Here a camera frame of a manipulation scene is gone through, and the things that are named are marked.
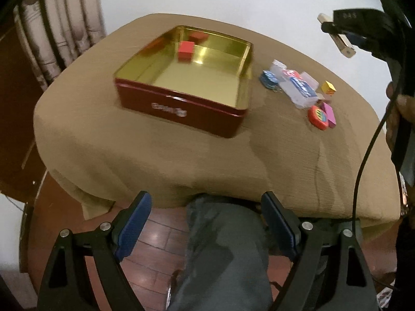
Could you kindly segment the person right hand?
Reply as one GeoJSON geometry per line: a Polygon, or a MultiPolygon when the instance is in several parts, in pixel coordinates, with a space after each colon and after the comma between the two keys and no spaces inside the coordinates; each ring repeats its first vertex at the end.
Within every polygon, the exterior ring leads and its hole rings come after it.
{"type": "Polygon", "coordinates": [[[399,120],[406,119],[408,122],[414,124],[415,119],[415,100],[414,97],[399,95],[397,96],[396,104],[392,108],[390,116],[386,121],[386,142],[392,152],[395,145],[394,134],[399,126],[399,120]]]}

